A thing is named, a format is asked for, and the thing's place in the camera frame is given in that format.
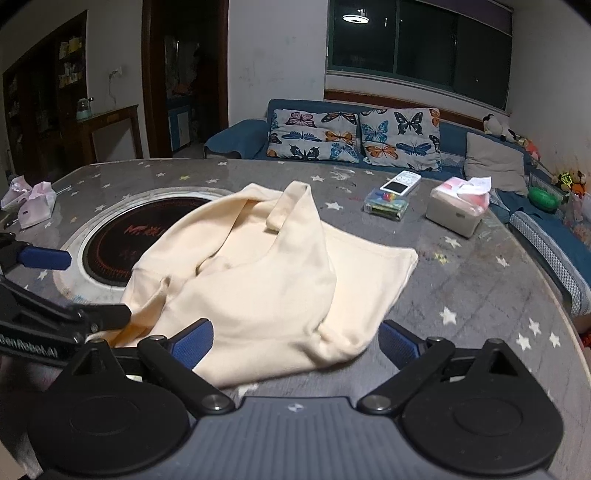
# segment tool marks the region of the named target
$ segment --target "doorway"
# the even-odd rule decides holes
[[[152,158],[199,158],[228,127],[229,0],[144,0],[142,82]]]

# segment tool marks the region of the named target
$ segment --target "small wooden table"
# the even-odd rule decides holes
[[[127,119],[131,121],[131,134],[134,139],[135,158],[144,158],[142,142],[139,136],[138,106],[132,105],[117,110],[111,110],[109,112],[97,113],[96,115],[78,121],[80,138],[82,140],[84,165],[96,163],[95,142],[92,137],[93,132]]]

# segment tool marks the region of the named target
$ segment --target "screw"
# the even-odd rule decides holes
[[[383,411],[386,410],[392,402],[383,395],[368,395],[361,400],[361,403],[368,410]]]
[[[212,394],[207,395],[202,401],[201,405],[203,405],[208,410],[219,411],[223,410],[230,404],[230,399],[225,395],[219,394]]]

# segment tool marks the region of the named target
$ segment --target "floor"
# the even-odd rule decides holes
[[[203,149],[204,145],[202,143],[194,142],[173,153],[173,158],[196,158],[201,160],[205,158]]]

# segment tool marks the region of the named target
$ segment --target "white tissue box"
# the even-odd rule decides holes
[[[427,218],[461,236],[470,238],[486,213],[488,192],[482,195],[458,194],[459,187],[468,182],[452,177],[431,191],[427,203]]]

